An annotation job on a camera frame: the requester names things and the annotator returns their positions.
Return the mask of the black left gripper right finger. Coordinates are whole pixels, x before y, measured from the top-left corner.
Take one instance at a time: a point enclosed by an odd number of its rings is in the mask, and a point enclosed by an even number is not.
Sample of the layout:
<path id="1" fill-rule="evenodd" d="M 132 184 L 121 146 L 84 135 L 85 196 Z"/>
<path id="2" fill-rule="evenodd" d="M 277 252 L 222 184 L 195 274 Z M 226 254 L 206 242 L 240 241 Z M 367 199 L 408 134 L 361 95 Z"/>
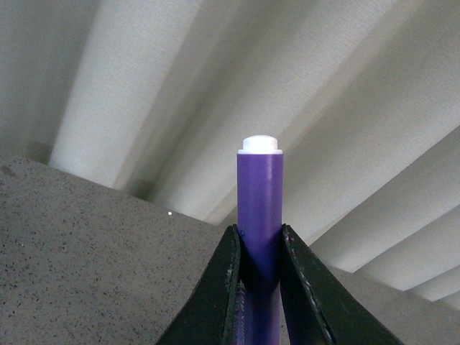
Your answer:
<path id="1" fill-rule="evenodd" d="M 385 327 L 288 225 L 282 227 L 280 263 L 282 304 L 291 344 L 385 342 Z"/>

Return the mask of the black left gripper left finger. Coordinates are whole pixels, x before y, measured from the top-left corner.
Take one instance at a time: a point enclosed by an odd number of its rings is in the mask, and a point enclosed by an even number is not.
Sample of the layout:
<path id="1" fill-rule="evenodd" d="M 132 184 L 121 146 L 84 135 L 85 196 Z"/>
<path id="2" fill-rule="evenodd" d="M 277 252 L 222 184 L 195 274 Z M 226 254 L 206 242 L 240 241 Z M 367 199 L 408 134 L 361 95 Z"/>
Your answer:
<path id="1" fill-rule="evenodd" d="M 158 344 L 233 344 L 241 245 L 228 226 L 192 295 Z"/>

